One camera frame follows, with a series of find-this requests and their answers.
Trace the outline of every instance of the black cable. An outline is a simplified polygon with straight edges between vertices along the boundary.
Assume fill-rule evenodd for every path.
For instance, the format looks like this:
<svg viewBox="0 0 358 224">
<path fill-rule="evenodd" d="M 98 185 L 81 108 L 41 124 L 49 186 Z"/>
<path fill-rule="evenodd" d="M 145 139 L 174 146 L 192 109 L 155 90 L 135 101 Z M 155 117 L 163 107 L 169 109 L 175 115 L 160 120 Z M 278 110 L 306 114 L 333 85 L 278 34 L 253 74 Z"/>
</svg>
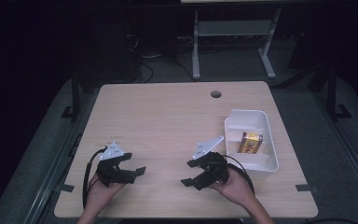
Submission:
<svg viewBox="0 0 358 224">
<path fill-rule="evenodd" d="M 97 179 L 94 181 L 94 183 L 92 183 L 92 184 L 89 186 L 89 188 L 87 189 L 87 193 L 90 192 L 90 189 L 92 188 L 92 186 L 94 186 L 94 185 L 97 183 L 98 180 L 100 180 L 100 178 L 97 178 Z"/>
<path fill-rule="evenodd" d="M 241 164 L 239 161 L 237 161 L 236 159 L 234 159 L 234 158 L 232 158 L 232 157 L 230 157 L 230 156 L 227 156 L 227 155 L 222 155 L 222 156 L 234 160 L 234 161 L 242 168 L 242 170 L 246 173 L 245 168 L 243 168 L 242 164 Z"/>
<path fill-rule="evenodd" d="M 193 43 L 194 43 L 193 37 L 187 36 L 187 37 L 183 37 L 183 38 L 181 38 L 179 40 L 182 40 L 182 39 L 189 39 L 189 41 L 187 41 L 182 46 L 178 47 L 177 52 L 181 52 L 181 51 L 183 51 L 185 49 L 189 49 L 189 48 L 193 47 Z"/>
<path fill-rule="evenodd" d="M 152 63 L 153 61 L 165 57 L 164 54 L 156 54 L 154 56 L 142 56 L 143 63 Z"/>
<path fill-rule="evenodd" d="M 175 63 L 176 65 L 179 65 L 180 67 L 182 67 L 185 70 L 185 72 L 190 76 L 191 80 L 196 81 L 196 80 L 194 80 L 194 78 L 190 74 L 190 72 L 187 70 L 187 68 L 184 65 L 180 64 L 179 62 L 164 60 L 164 61 L 149 61 L 147 63 Z"/>
<path fill-rule="evenodd" d="M 144 66 L 144 67 L 146 67 L 146 68 L 148 68 L 150 70 L 150 77 L 147 80 L 144 80 L 144 77 L 142 76 L 142 72 L 140 71 L 140 82 L 143 81 L 143 83 L 147 83 L 152 79 L 152 77 L 154 75 L 154 71 L 149 65 L 146 65 L 144 63 L 141 63 L 140 65 Z"/>
<path fill-rule="evenodd" d="M 91 171 L 92 162 L 94 161 L 94 158 L 98 154 L 105 152 L 106 149 L 107 149 L 107 147 L 105 147 L 103 149 L 99 149 L 97 152 L 94 153 L 94 155 L 92 155 L 91 159 L 89 160 L 89 163 L 87 163 L 86 172 L 84 174 L 84 180 L 83 180 L 83 208 L 86 207 L 87 196 L 89 195 L 88 184 L 89 184 L 89 175 L 90 175 L 90 171 Z"/>
</svg>

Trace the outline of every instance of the dark background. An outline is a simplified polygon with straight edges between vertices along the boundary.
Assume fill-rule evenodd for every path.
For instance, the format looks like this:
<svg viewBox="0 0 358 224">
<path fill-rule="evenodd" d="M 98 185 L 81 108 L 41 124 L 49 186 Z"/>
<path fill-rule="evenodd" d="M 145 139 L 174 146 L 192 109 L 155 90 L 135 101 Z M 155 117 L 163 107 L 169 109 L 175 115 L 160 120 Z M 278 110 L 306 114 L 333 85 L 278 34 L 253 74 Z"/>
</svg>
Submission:
<svg viewBox="0 0 358 224">
<path fill-rule="evenodd" d="M 123 14 L 74 20 L 54 2 L 0 1 L 0 196 L 50 103 L 74 71 L 85 89 L 106 82 L 131 82 L 137 77 L 137 55 L 126 50 L 126 29 L 136 25 L 146 43 L 174 54 L 172 40 L 191 31 L 191 16 L 188 11 L 174 16 L 161 11 L 155 17 L 138 12 L 139 22 L 122 29 L 122 22 L 127 21 Z M 189 25 L 179 23 L 178 18 Z M 358 94 L 358 1 L 286 7 L 278 26 L 277 36 L 298 38 L 293 67 L 308 68 L 333 54 L 339 76 Z M 108 35 L 109 29 L 116 32 Z M 105 50 L 104 39 L 116 40 L 111 46 L 114 51 Z M 93 62 L 83 48 L 96 50 L 93 56 L 98 61 Z M 118 52 L 120 60 L 101 68 L 99 62 Z M 87 67 L 99 67 L 101 73 L 91 78 Z"/>
</svg>

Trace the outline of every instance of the small box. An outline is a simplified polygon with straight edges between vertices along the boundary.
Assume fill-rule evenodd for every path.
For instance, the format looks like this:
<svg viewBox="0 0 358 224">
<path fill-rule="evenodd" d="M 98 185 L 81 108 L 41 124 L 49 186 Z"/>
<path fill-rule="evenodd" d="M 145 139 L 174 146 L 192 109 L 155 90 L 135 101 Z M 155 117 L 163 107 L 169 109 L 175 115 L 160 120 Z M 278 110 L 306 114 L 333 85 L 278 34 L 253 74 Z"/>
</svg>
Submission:
<svg viewBox="0 0 358 224">
<path fill-rule="evenodd" d="M 255 154 L 263 142 L 263 134 L 243 133 L 238 153 Z"/>
</svg>

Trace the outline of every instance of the electrical cord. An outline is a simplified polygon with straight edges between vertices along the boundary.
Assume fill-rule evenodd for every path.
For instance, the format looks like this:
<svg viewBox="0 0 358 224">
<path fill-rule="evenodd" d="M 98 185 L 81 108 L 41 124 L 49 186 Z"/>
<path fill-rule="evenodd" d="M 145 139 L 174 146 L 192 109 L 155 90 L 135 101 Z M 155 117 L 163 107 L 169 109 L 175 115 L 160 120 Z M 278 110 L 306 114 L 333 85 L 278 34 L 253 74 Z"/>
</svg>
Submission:
<svg viewBox="0 0 358 224">
<path fill-rule="evenodd" d="M 234 161 L 241 167 L 241 169 L 246 173 L 245 168 L 243 168 L 242 164 L 241 164 L 239 161 L 237 161 L 237 160 L 234 159 L 233 157 L 230 157 L 230 156 L 227 156 L 227 155 L 222 155 L 222 156 L 234 160 Z"/>
<path fill-rule="evenodd" d="M 191 37 L 191 36 L 184 36 L 184 37 L 178 37 L 177 39 L 178 39 L 179 41 L 188 40 L 187 42 L 185 42 L 185 43 L 182 44 L 181 46 L 178 46 L 178 48 L 177 48 L 177 51 L 178 51 L 178 52 L 181 52 L 181 51 L 184 51 L 185 49 L 189 49 L 189 48 L 192 48 L 192 47 L 193 47 L 193 43 L 194 43 L 193 37 Z"/>
<path fill-rule="evenodd" d="M 149 71 L 150 71 L 150 77 L 149 77 L 148 79 L 144 79 L 144 76 L 142 75 L 142 72 L 139 71 L 139 73 L 140 73 L 140 76 L 139 76 L 139 79 L 140 79 L 140 80 L 139 80 L 139 82 L 147 83 L 147 82 L 149 82 L 149 81 L 152 79 L 152 77 L 153 77 L 153 75 L 154 75 L 154 71 L 153 71 L 153 69 L 152 69 L 149 65 L 147 65 L 147 64 L 141 63 L 140 65 L 143 66 L 143 67 L 146 67 L 146 68 L 149 69 Z"/>
<path fill-rule="evenodd" d="M 91 171 L 91 165 L 92 162 L 94 161 L 94 158 L 100 154 L 100 153 L 104 153 L 106 151 L 107 147 L 103 148 L 103 149 L 99 149 L 97 152 L 94 153 L 94 155 L 92 155 L 91 159 L 89 160 L 89 163 L 87 163 L 87 167 L 86 167 L 86 172 L 84 174 L 84 180 L 83 180 L 83 208 L 86 207 L 86 202 L 87 202 L 87 196 L 89 195 L 89 190 L 91 189 L 92 186 L 94 186 L 95 183 L 97 183 L 98 179 L 88 188 L 88 184 L 89 184 L 89 175 L 90 175 L 90 171 Z"/>
<path fill-rule="evenodd" d="M 133 47 L 131 49 L 135 50 L 136 47 L 138 47 L 139 38 L 136 35 L 127 35 L 127 38 L 131 38 L 131 37 L 135 39 L 135 44 L 133 45 Z"/>
<path fill-rule="evenodd" d="M 174 64 L 176 64 L 176 65 L 182 67 L 182 68 L 185 70 L 186 74 L 187 74 L 188 76 L 190 76 L 190 78 L 191 78 L 192 81 L 196 81 L 196 80 L 194 80 L 194 78 L 193 78 L 193 76 L 190 74 L 190 72 L 187 70 L 187 68 L 186 68 L 184 65 L 180 64 L 179 62 L 174 62 L 174 61 L 169 61 L 169 60 L 161 60 L 161 61 L 154 61 L 154 60 L 152 60 L 152 61 L 148 61 L 148 62 L 142 63 L 142 65 L 145 66 L 147 63 L 174 63 Z"/>
</svg>

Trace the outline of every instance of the cable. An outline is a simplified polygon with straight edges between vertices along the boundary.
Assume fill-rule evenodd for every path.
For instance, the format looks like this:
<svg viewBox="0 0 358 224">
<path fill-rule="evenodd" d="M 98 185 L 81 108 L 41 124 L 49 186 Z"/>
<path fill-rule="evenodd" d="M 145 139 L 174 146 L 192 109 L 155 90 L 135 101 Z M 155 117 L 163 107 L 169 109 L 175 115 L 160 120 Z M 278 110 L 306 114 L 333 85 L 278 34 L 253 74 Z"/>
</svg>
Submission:
<svg viewBox="0 0 358 224">
<path fill-rule="evenodd" d="M 232 157 L 230 157 L 230 156 L 227 156 L 227 155 L 222 155 L 222 156 L 234 160 L 234 161 L 242 168 L 242 170 L 246 173 L 245 168 L 243 168 L 242 164 L 241 164 L 239 161 L 237 161 L 236 159 L 234 159 L 234 158 L 232 158 Z"/>
<path fill-rule="evenodd" d="M 152 79 L 152 77 L 153 77 L 153 75 L 154 75 L 154 71 L 153 71 L 153 69 L 149 66 L 149 65 L 146 65 L 146 64 L 144 64 L 144 63 L 141 63 L 140 64 L 141 66 L 144 66 L 144 67 L 146 67 L 146 68 L 148 68 L 149 70 L 150 70 L 150 77 L 147 79 L 147 80 L 144 80 L 144 76 L 142 76 L 142 72 L 141 71 L 139 71 L 139 73 L 140 73 L 140 80 L 139 80 L 139 82 L 141 82 L 141 81 L 143 81 L 143 83 L 147 83 L 147 82 L 149 82 L 151 79 Z"/>
<path fill-rule="evenodd" d="M 90 175 L 90 171 L 91 171 L 91 165 L 92 165 L 92 161 L 94 161 L 94 158 L 100 154 L 103 153 L 105 150 L 107 149 L 107 147 L 103 148 L 103 149 L 99 149 L 97 152 L 94 153 L 94 155 L 92 155 L 91 159 L 89 160 L 89 163 L 87 163 L 87 167 L 86 167 L 86 173 L 84 174 L 84 180 L 83 180 L 83 208 L 86 207 L 86 202 L 87 202 L 87 196 L 89 195 L 89 189 L 98 181 L 95 181 L 90 188 L 88 188 L 88 184 L 89 184 L 89 175 Z"/>
<path fill-rule="evenodd" d="M 100 180 L 100 178 L 97 178 L 97 179 L 94 181 L 94 183 L 92 183 L 91 186 L 89 186 L 89 188 L 87 189 L 87 193 L 90 192 L 90 189 L 92 188 L 92 186 L 94 186 L 94 185 L 97 183 L 98 180 Z"/>
<path fill-rule="evenodd" d="M 190 74 L 190 72 L 187 70 L 187 68 L 186 68 L 184 65 L 180 64 L 179 62 L 173 62 L 173 61 L 165 60 L 165 61 L 150 61 L 150 62 L 146 62 L 146 63 L 175 63 L 176 65 L 179 65 L 180 67 L 182 67 L 182 68 L 185 70 L 185 72 L 187 73 L 187 75 L 190 76 L 191 80 L 196 81 L 196 80 L 194 80 L 194 78 L 193 78 L 193 76 Z"/>
<path fill-rule="evenodd" d="M 193 37 L 191 36 L 183 36 L 183 37 L 177 37 L 177 40 L 188 40 L 185 44 L 183 44 L 182 46 L 178 46 L 177 48 L 177 51 L 180 52 L 180 51 L 183 51 L 185 49 L 188 49 L 190 47 L 192 47 L 193 43 L 194 43 L 194 40 L 193 40 Z"/>
<path fill-rule="evenodd" d="M 132 47 L 133 49 L 136 49 L 136 47 L 138 47 L 138 44 L 139 44 L 139 39 L 138 39 L 138 36 L 136 36 L 136 35 L 127 35 L 127 38 L 128 37 L 133 37 L 133 38 L 135 38 L 135 44 L 134 44 L 134 46 Z"/>
<path fill-rule="evenodd" d="M 142 58 L 143 59 L 147 59 L 147 60 L 155 60 L 155 59 L 158 59 L 158 58 L 161 58 L 161 57 L 163 57 L 164 56 L 164 54 L 160 54 L 160 53 L 158 53 L 158 54 L 155 54 L 155 55 L 150 55 L 150 56 L 142 56 Z"/>
</svg>

